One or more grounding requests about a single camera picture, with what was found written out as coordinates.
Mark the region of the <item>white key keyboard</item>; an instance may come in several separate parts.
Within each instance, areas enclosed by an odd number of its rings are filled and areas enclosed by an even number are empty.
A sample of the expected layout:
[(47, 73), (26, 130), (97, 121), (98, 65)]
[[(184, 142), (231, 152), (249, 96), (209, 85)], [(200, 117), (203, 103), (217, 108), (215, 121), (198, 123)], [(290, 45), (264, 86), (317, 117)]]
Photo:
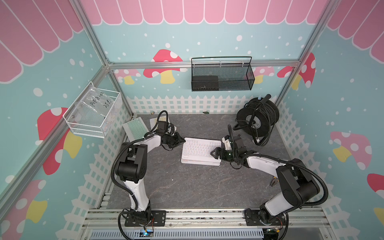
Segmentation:
[(183, 144), (182, 160), (219, 163), (221, 160), (213, 157), (211, 152), (221, 147), (222, 143), (217, 140), (206, 140), (196, 138), (185, 138)]

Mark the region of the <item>green key keyboard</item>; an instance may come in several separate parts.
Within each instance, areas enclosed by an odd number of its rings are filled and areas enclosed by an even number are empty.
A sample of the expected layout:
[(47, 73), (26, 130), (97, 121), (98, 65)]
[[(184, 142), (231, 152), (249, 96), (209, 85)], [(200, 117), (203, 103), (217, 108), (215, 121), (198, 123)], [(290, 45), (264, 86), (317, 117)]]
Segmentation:
[(143, 138), (149, 132), (141, 117), (124, 123), (123, 128), (130, 142)]

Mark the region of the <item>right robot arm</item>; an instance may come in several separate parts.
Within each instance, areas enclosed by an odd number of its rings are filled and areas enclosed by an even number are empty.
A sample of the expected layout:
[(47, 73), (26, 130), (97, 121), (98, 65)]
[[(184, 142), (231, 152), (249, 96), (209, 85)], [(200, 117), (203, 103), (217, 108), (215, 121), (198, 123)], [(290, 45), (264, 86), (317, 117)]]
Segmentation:
[(232, 126), (228, 126), (228, 131), (221, 147), (215, 148), (211, 155), (230, 164), (267, 173), (279, 182), (281, 188), (279, 194), (263, 203), (258, 210), (244, 211), (249, 226), (270, 226), (276, 221), (287, 223), (290, 212), (326, 202), (329, 190), (325, 181), (300, 159), (286, 161), (247, 150), (242, 138), (234, 135)]

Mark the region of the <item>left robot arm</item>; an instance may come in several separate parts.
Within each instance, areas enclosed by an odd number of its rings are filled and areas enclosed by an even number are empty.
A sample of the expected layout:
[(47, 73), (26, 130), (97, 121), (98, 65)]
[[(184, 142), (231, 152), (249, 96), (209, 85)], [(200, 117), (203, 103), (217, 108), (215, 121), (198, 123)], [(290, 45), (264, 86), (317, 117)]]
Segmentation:
[(150, 200), (146, 194), (144, 177), (148, 168), (148, 153), (158, 147), (173, 150), (185, 143), (179, 133), (145, 134), (141, 139), (123, 143), (111, 168), (111, 180), (129, 194), (131, 207), (123, 216), (144, 225), (153, 219)]

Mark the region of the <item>yellow key keyboard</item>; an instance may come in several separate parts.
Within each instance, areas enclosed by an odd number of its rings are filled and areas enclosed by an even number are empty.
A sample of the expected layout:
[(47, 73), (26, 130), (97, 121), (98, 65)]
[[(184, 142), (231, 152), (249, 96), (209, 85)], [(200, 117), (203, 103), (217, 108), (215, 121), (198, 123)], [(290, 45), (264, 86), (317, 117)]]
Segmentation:
[[(159, 120), (165, 122), (167, 120), (167, 117), (166, 116), (161, 116), (159, 118)], [(150, 119), (150, 127), (151, 127), (151, 129), (156, 125), (156, 123), (157, 123), (157, 118)]]

